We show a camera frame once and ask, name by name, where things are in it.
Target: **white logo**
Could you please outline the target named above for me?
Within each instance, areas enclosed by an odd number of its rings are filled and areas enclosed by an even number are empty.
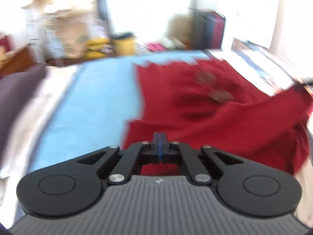
[[[155,180],[156,181],[156,183],[158,183],[158,184],[161,184],[161,183],[163,183],[164,182],[164,180],[163,179],[157,179],[157,180]]]

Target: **gray ribbed panel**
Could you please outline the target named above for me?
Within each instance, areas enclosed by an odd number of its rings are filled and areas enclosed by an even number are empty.
[[[14,235],[301,235],[308,228],[292,215],[260,220],[231,212],[204,186],[186,177],[133,176],[111,186],[91,209],[60,220],[27,215]]]

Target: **dark purple cloth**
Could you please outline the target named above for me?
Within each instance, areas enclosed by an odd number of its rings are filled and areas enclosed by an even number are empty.
[[[15,118],[45,75],[46,69],[40,64],[0,80],[0,159]]]

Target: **light blue cloth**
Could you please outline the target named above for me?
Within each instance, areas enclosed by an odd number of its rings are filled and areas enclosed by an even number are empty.
[[[128,121],[139,118],[142,99],[133,63],[193,63],[201,51],[176,51],[86,62],[38,142],[30,171],[120,145]]]

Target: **red cloth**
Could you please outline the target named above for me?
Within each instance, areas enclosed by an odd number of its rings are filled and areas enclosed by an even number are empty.
[[[141,120],[131,121],[124,148],[151,141],[153,132],[166,132],[200,149],[209,144],[221,150],[294,174],[308,156],[306,123],[312,98],[293,87],[269,97],[226,61],[198,60],[191,66],[172,62],[136,66],[144,98]],[[212,90],[196,82],[199,71],[217,77],[214,89],[228,91],[233,101],[217,103]],[[175,174],[176,166],[145,165],[141,174]]]

